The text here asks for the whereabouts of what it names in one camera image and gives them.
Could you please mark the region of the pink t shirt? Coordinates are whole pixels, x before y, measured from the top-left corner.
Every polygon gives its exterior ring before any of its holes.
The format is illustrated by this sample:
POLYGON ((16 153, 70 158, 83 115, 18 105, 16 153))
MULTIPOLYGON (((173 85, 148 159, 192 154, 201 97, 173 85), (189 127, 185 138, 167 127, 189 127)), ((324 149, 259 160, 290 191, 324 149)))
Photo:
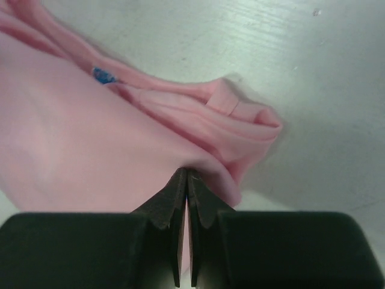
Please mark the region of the pink t shirt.
POLYGON ((39 1, 1 2, 1 190, 25 211, 131 211, 180 167, 229 205, 282 123, 224 79, 179 84, 99 53, 39 1))

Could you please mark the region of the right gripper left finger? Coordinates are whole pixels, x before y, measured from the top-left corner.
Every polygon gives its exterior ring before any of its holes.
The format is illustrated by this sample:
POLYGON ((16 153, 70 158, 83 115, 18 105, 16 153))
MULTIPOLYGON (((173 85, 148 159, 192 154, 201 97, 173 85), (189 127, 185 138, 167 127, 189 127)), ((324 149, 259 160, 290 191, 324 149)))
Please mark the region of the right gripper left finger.
POLYGON ((2 288, 177 288, 186 170, 131 213, 18 213, 1 226, 2 288))

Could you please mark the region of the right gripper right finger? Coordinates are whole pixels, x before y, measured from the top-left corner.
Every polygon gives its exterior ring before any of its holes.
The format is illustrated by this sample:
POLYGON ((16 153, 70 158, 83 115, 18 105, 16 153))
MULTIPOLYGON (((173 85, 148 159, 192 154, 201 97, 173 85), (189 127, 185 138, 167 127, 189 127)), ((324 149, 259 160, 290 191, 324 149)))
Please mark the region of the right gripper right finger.
POLYGON ((317 211, 236 211, 188 174, 191 284, 196 288, 383 288, 358 223, 317 211))

